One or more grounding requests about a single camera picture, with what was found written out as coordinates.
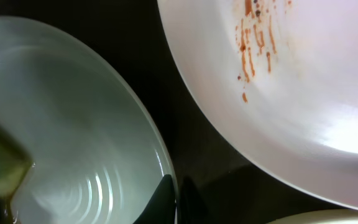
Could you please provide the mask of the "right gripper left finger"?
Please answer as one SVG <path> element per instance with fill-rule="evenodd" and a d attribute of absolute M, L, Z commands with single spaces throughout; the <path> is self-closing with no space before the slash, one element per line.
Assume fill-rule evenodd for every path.
<path fill-rule="evenodd" d="M 174 224 L 175 213 L 175 188 L 172 176 L 167 174 L 134 224 Z"/>

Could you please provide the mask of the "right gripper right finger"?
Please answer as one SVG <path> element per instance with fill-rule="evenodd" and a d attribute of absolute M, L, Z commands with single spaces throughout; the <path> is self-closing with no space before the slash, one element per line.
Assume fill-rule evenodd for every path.
<path fill-rule="evenodd" d="M 212 224 L 213 218 L 201 194 L 190 177 L 185 177 L 180 189 L 180 223 Z"/>

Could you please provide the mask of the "pale green plate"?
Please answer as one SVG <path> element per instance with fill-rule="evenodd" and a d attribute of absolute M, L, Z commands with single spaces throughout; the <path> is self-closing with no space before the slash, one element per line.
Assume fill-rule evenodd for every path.
<path fill-rule="evenodd" d="M 19 223 L 134 223 L 164 175 L 163 139 L 95 51 L 39 21 L 0 16 L 0 126 L 33 166 L 11 203 Z"/>

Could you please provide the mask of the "white plate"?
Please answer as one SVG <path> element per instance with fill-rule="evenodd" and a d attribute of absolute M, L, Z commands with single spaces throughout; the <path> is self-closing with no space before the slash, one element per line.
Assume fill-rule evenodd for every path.
<path fill-rule="evenodd" d="M 358 224 L 358 211 L 337 209 L 306 212 L 281 218 L 269 224 Z"/>
<path fill-rule="evenodd" d="M 358 0 L 160 0 L 200 110 L 287 185 L 358 210 Z"/>

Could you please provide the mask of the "white plate top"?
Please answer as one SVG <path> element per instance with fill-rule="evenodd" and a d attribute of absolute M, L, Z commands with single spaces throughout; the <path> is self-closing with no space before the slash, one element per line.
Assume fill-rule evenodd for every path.
<path fill-rule="evenodd" d="M 287 185 L 358 210 L 358 0 L 160 0 L 200 110 Z"/>

